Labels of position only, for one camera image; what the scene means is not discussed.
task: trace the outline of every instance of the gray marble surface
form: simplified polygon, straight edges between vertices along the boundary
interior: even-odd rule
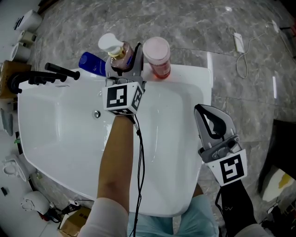
[[[281,27],[293,23],[281,3],[273,0],[60,0],[43,15],[37,30],[37,51],[32,49],[29,62],[38,70],[44,70],[47,62],[74,69],[85,51],[106,59],[97,42],[107,32],[115,33],[133,47],[152,36],[164,37],[170,43],[174,64],[207,67],[209,52],[214,78],[212,105],[232,117],[247,150],[249,175],[243,182],[252,199],[256,220],[261,221],[275,202],[264,202],[256,192],[272,121],[296,120],[296,65],[268,23],[272,20]],[[242,35],[245,48],[251,38],[265,33],[251,42],[246,79],[240,78],[235,69],[239,55],[230,26]],[[283,37],[290,45],[288,31]],[[238,68],[245,73],[243,60]],[[277,83],[276,99],[273,76]],[[41,180],[36,177],[33,180],[60,208],[67,205],[69,198],[84,199],[45,175]],[[199,184],[212,203],[218,223],[223,225],[214,206],[219,186],[204,166]],[[283,191],[280,205],[285,207],[295,197],[296,183]]]

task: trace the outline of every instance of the light blue shorts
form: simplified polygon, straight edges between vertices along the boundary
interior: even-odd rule
[[[135,214],[129,214],[128,237],[134,228]],[[173,218],[138,215],[137,237],[169,237],[173,235]],[[181,216],[181,224],[175,236],[218,237],[218,225],[214,219],[208,198],[202,194],[191,200],[188,210]]]

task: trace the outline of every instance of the white wall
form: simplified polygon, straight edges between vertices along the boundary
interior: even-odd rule
[[[12,110],[12,105],[7,105],[9,101],[0,100],[0,108]],[[9,154],[19,154],[14,140],[15,135],[10,137],[4,131],[0,131],[0,187],[8,190],[7,196],[0,191],[0,227],[9,237],[60,237],[56,230],[58,225],[42,220],[37,212],[26,212],[21,209],[22,197],[32,191],[29,183],[20,178],[8,177],[2,172],[4,158]]]
[[[9,60],[19,31],[13,29],[18,18],[29,10],[37,11],[40,0],[2,0],[0,2],[0,63]]]

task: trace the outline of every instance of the pink jar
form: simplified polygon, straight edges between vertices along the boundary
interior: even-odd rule
[[[152,37],[143,45],[143,53],[147,58],[153,73],[161,79],[171,73],[170,45],[161,37]]]

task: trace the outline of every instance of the white sink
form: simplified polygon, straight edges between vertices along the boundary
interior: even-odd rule
[[[33,166],[95,200],[101,156],[114,116],[103,110],[105,79],[77,70],[81,73],[78,81],[20,85],[19,130],[25,157]],[[172,65],[169,78],[157,81],[145,64],[143,78],[148,82],[137,113],[146,165],[140,213],[171,217],[186,211],[198,179],[201,141],[193,111],[198,103],[210,105],[210,72]],[[94,117],[96,110],[100,118]],[[138,197],[138,154],[135,134],[131,212]]]

